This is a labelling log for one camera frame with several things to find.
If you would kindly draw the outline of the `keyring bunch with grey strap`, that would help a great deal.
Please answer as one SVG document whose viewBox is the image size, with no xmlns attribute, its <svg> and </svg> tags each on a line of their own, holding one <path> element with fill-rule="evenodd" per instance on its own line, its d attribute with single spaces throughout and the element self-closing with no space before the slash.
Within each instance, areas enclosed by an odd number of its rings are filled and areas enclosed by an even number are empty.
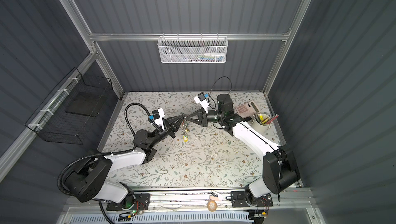
<svg viewBox="0 0 396 224">
<path fill-rule="evenodd" d="M 189 130 L 189 124 L 188 124 L 186 118 L 183 119 L 180 128 L 182 130 L 183 141 L 184 142 L 188 142 L 190 130 Z"/>
</svg>

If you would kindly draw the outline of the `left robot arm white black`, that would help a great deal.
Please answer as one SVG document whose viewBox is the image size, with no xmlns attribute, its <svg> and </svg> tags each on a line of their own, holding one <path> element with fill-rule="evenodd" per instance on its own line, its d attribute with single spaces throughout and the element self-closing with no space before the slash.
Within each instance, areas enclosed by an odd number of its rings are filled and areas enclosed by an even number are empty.
<svg viewBox="0 0 396 224">
<path fill-rule="evenodd" d="M 133 191 L 124 183 L 109 181 L 108 175 L 121 168 L 150 162 L 157 152 L 154 146 L 168 136 L 175 138 L 184 118 L 184 114 L 166 118 L 163 127 L 151 121 L 156 129 L 153 132 L 137 131 L 133 140 L 134 149 L 91 154 L 70 163 L 58 176 L 59 190 L 65 195 L 76 197 L 80 202 L 124 201 Z"/>
</svg>

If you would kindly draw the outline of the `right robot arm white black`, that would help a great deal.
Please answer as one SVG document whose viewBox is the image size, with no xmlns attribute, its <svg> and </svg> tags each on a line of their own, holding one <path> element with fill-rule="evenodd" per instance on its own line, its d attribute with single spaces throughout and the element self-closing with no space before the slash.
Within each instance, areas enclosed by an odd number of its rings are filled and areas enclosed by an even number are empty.
<svg viewBox="0 0 396 224">
<path fill-rule="evenodd" d="M 186 119 L 192 123 L 207 127 L 209 123 L 218 123 L 220 129 L 244 142 L 262 160 L 263 172 L 260 178 L 245 186 L 246 198 L 250 201 L 269 193 L 278 195 L 281 191 L 300 180 L 301 175 L 292 149 L 288 145 L 280 146 L 265 138 L 248 123 L 248 118 L 235 112 L 231 96 L 220 94 L 217 97 L 217 109 L 209 108 L 209 94 L 199 93 L 194 101 L 201 108 Z"/>
</svg>

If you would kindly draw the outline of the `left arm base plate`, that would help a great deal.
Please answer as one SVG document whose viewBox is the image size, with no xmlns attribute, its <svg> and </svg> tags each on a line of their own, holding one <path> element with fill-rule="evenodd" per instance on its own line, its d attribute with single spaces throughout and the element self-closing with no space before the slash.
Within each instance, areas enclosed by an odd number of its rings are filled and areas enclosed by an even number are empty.
<svg viewBox="0 0 396 224">
<path fill-rule="evenodd" d="M 150 194 L 129 194 L 120 203 L 111 202 L 107 205 L 107 211 L 145 211 L 151 202 Z"/>
</svg>

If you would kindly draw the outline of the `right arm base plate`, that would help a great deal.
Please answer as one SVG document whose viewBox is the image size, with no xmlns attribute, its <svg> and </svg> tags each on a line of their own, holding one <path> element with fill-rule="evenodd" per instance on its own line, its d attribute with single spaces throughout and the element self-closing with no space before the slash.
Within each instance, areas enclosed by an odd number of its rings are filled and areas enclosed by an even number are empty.
<svg viewBox="0 0 396 224">
<path fill-rule="evenodd" d="M 234 208 L 238 207 L 265 207 L 273 206 L 273 199 L 271 194 L 265 194 L 259 198 L 248 196 L 245 191 L 231 191 L 229 200 L 232 202 Z"/>
</svg>

